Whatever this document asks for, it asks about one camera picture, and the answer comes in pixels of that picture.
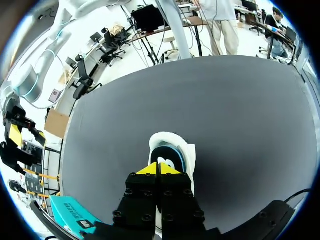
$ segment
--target screw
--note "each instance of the screw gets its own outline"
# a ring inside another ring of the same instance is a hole
[[[266,217],[267,217],[267,214],[264,211],[259,213],[259,218],[265,219]]]
[[[165,222],[173,222],[174,221],[174,216],[172,216],[171,214],[167,214],[164,216],[163,220]]]
[[[115,217],[116,219],[119,219],[122,217],[122,213],[120,211],[114,211],[112,214],[113,214],[113,217]]]
[[[125,193],[124,193],[125,196],[130,196],[130,195],[132,195],[132,194],[134,194],[134,191],[132,191],[130,188],[127,188],[127,189],[125,190]]]
[[[192,191],[190,190],[190,189],[185,189],[184,191],[183,191],[183,193],[185,194],[185,195],[189,195],[189,196],[192,196],[193,194],[192,194]]]
[[[144,193],[144,195],[145,195],[146,197],[151,197],[151,196],[152,196],[152,192],[146,191],[146,192]]]
[[[151,222],[151,220],[152,220],[152,216],[149,214],[145,214],[142,217],[142,221],[144,221],[144,222]]]
[[[275,226],[277,226],[276,222],[273,221],[273,220],[271,220],[271,221],[269,222],[269,224],[270,224],[270,227],[272,227],[272,228],[274,228]]]
[[[167,197],[170,197],[170,196],[173,195],[173,193],[172,193],[172,191],[169,191],[169,190],[168,190],[168,191],[165,191],[165,192],[164,192],[164,195],[167,196]]]
[[[205,213],[202,210],[198,210],[193,214],[193,216],[197,219],[201,219],[205,216]]]

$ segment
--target beige pants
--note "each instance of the beige pants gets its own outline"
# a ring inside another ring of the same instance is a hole
[[[238,53],[239,38],[236,21],[231,20],[208,20],[206,26],[211,39],[211,48],[214,56],[223,55],[220,47],[221,33],[224,36],[224,45],[227,55]]]

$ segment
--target computer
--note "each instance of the computer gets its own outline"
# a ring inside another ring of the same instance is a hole
[[[147,5],[131,13],[135,20],[136,28],[143,32],[153,32],[161,26],[169,26],[164,20],[160,10],[153,5]]]
[[[68,64],[73,70],[77,68],[77,62],[71,59],[70,57],[67,57],[65,63]]]
[[[101,39],[102,36],[100,35],[100,33],[96,32],[96,33],[93,34],[90,38],[91,38],[91,40],[94,41],[95,43],[99,43],[99,39]]]
[[[290,39],[294,43],[297,38],[297,33],[295,31],[293,31],[290,27],[287,27],[285,37],[287,39]]]
[[[254,2],[242,0],[242,6],[247,8],[250,12],[258,11],[257,4],[255,4]]]

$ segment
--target teal box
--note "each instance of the teal box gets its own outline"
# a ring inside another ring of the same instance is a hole
[[[101,222],[71,196],[50,196],[54,220],[80,239],[80,232],[93,234],[95,222]]]

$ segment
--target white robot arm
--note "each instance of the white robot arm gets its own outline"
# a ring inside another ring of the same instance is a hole
[[[3,114],[4,125],[6,125],[5,122],[7,122],[7,125],[13,123],[12,119],[7,118],[8,116],[15,118],[16,113],[19,113],[19,121],[22,120],[21,117],[26,116],[25,111],[20,106],[20,98],[26,99],[29,103],[34,103],[41,96],[46,75],[57,54],[71,36],[71,33],[65,29],[71,21],[87,16],[98,8],[111,5],[126,5],[131,1],[132,0],[59,0],[59,8],[47,39],[47,41],[50,42],[49,46],[40,56],[34,67],[28,63],[24,64],[19,69],[18,74],[14,76],[14,79],[10,82],[5,81],[0,88],[0,110]],[[173,31],[180,58],[190,58],[181,15],[175,0],[157,0],[156,2],[159,8],[163,10],[162,13]],[[25,126],[18,125],[18,128],[20,130],[25,128]]]

